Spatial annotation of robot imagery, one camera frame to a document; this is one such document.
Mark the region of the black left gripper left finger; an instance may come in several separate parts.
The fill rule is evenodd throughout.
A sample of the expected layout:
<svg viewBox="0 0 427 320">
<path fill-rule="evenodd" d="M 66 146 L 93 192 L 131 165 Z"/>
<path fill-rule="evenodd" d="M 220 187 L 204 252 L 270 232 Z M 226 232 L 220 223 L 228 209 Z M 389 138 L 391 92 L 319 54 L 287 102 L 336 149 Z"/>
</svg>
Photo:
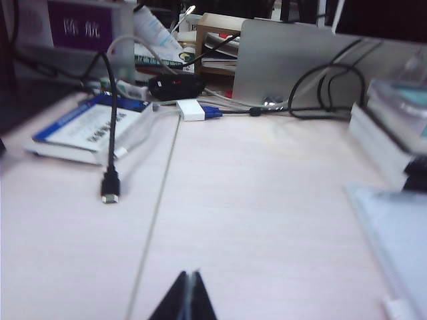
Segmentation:
<svg viewBox="0 0 427 320">
<path fill-rule="evenodd" d="M 182 271 L 162 300 L 157 304 L 149 320 L 169 320 L 180 319 L 185 301 L 185 292 L 189 277 L 185 271 Z"/>
</svg>

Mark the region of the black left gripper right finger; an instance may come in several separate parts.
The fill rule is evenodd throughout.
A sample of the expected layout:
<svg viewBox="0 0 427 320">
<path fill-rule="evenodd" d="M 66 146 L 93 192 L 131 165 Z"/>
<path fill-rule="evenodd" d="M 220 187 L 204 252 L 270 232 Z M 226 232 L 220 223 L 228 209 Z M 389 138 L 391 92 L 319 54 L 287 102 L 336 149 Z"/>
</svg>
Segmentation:
<svg viewBox="0 0 427 320">
<path fill-rule="evenodd" d="M 191 275 L 191 319 L 218 319 L 199 271 Z"/>
</svg>

